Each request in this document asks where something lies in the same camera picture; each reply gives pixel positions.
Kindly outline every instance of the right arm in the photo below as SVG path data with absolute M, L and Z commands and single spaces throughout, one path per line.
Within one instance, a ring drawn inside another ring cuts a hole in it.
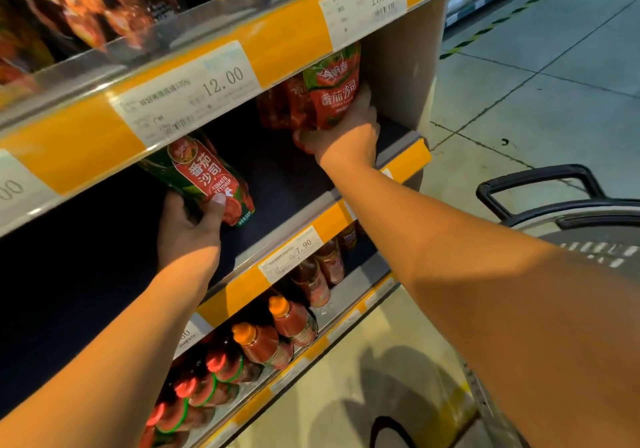
M 374 169 L 370 97 L 299 139 L 413 300 L 533 446 L 639 446 L 638 285 Z

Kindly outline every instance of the left arm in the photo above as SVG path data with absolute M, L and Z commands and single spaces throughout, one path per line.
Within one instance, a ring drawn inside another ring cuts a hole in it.
M 224 208 L 219 193 L 195 226 L 180 195 L 167 195 L 160 272 L 76 358 L 0 421 L 4 446 L 137 446 L 184 326 L 218 266 Z

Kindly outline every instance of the hand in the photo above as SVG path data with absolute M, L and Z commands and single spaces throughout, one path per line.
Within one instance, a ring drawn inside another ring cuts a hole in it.
M 224 193 L 214 195 L 200 223 L 194 224 L 182 197 L 173 190 L 166 194 L 157 241 L 161 270 L 175 265 L 186 276 L 195 275 L 198 286 L 206 289 L 220 261 L 220 224 L 226 202 Z
M 376 162 L 376 141 L 380 133 L 376 108 L 371 105 L 371 89 L 366 82 L 340 123 L 328 131 L 299 130 L 294 138 L 316 155 L 329 174 L 345 167 L 372 167 Z

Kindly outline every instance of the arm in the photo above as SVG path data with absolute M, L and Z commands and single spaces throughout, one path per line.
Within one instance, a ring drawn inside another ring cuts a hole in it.
M 137 446 L 184 326 L 218 266 L 225 208 L 219 195 L 197 226 L 180 195 L 167 195 L 160 272 L 76 358 L 0 421 L 4 446 Z
M 299 139 L 413 300 L 533 446 L 640 445 L 638 286 L 373 169 L 370 96 Z

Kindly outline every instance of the tile floor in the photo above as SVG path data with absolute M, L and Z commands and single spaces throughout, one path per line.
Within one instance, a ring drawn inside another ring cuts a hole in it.
M 460 22 L 445 33 L 443 50 L 525 1 Z M 433 161 L 421 191 L 496 221 L 476 199 L 482 181 L 583 163 L 610 195 L 640 197 L 638 42 L 640 0 L 541 0 L 440 61 L 427 136 Z M 584 196 L 553 181 L 498 198 L 517 212 Z M 372 420 L 391 415 L 420 448 L 440 448 L 442 419 L 460 415 L 442 412 L 456 393 L 457 405 L 468 406 L 464 384 L 452 348 L 400 288 L 230 446 L 361 448 Z M 385 430 L 376 446 L 405 445 Z M 489 446 L 481 423 L 458 444 Z

